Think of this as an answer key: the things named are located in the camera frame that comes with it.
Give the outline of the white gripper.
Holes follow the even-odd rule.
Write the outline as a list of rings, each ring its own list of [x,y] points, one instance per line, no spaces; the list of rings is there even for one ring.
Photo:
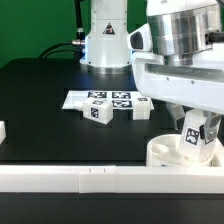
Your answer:
[[[224,44],[214,43],[211,49],[194,53],[191,66],[171,66],[152,52],[148,24],[130,33],[127,42],[134,50],[132,70],[137,90],[145,97],[167,102],[175,129],[185,117],[181,105],[205,110],[200,138],[206,144],[215,140],[224,115]]]

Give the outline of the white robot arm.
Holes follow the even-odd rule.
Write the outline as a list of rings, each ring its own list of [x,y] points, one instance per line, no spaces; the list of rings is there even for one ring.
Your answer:
[[[127,32],[127,0],[92,0],[81,65],[101,74],[130,67],[138,91],[203,111],[199,136],[224,115],[224,0],[147,0],[147,23]]]

